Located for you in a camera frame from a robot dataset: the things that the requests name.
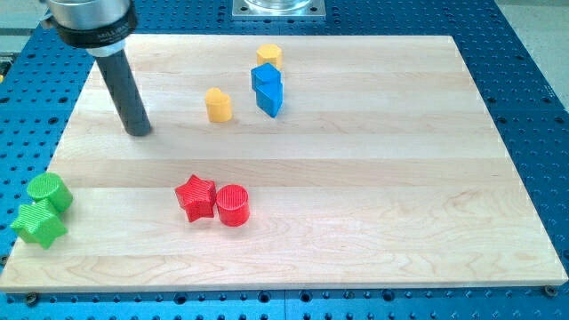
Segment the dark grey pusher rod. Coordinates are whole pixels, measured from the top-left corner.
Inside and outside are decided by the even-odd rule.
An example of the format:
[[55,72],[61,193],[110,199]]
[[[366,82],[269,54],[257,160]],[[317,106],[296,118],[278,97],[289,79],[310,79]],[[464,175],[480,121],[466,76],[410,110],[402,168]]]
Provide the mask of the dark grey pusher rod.
[[124,50],[95,60],[125,131],[132,136],[148,135],[151,124]]

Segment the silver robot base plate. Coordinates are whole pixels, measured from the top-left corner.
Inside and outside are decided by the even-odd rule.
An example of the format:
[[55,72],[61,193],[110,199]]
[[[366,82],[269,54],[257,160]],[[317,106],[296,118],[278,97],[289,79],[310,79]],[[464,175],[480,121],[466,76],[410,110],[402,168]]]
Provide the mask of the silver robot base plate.
[[325,0],[231,0],[235,20],[323,19]]

